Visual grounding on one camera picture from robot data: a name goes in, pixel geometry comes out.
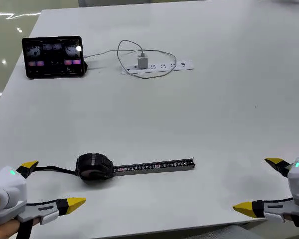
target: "measuring tape blade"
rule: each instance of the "measuring tape blade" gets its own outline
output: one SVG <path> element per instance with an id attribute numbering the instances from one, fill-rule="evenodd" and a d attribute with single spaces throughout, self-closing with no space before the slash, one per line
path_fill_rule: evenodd
<path id="1" fill-rule="evenodd" d="M 113 176 L 145 173 L 162 173 L 191 170 L 195 167 L 194 158 L 114 166 Z"/>

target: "power outlet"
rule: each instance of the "power outlet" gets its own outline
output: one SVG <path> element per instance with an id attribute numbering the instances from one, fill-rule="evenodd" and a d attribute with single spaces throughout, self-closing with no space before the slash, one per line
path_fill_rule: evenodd
<path id="1" fill-rule="evenodd" d="M 149 63 L 149 67 L 147 69 L 138 69 L 137 65 L 133 65 L 125 68 L 129 73 L 137 74 L 137 73 L 170 71 L 174 66 L 175 66 L 175 62 L 164 62 L 164 63 Z M 177 61 L 174 71 L 192 70 L 192 69 L 194 69 L 194 65 L 192 61 L 190 60 Z"/>

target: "white table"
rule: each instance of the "white table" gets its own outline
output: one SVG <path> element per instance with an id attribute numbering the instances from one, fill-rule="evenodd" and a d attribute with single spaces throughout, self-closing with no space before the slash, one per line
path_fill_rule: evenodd
<path id="1" fill-rule="evenodd" d="M 84 78 L 28 80 L 21 56 L 0 99 L 0 168 L 77 156 L 115 164 L 195 157 L 193 171 L 94 187 L 56 172 L 28 180 L 30 202 L 86 197 L 36 239 L 102 238 L 246 222 L 232 206 L 290 196 L 263 159 L 299 156 L 299 4 L 215 0 L 45 10 L 31 37 L 80 35 L 85 54 L 121 39 L 191 59 L 192 71 L 140 80 L 115 54 Z"/>

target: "charger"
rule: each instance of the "charger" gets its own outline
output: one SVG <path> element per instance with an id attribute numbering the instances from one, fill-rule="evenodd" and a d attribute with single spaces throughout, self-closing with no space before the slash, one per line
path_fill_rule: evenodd
<path id="1" fill-rule="evenodd" d="M 138 68 L 147 69 L 148 67 L 149 67 L 149 58 L 144 52 L 141 52 L 140 55 L 138 55 Z"/>

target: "tape measure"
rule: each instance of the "tape measure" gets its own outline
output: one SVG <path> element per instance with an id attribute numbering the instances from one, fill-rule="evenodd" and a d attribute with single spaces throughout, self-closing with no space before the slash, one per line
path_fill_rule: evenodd
<path id="1" fill-rule="evenodd" d="M 91 181 L 123 175 L 184 171 L 194 167 L 194 158 L 114 166 L 113 162 L 103 154 L 86 153 L 76 160 L 75 171 L 55 166 L 36 167 L 34 171 L 52 170 L 69 173 L 80 177 L 82 180 Z"/>

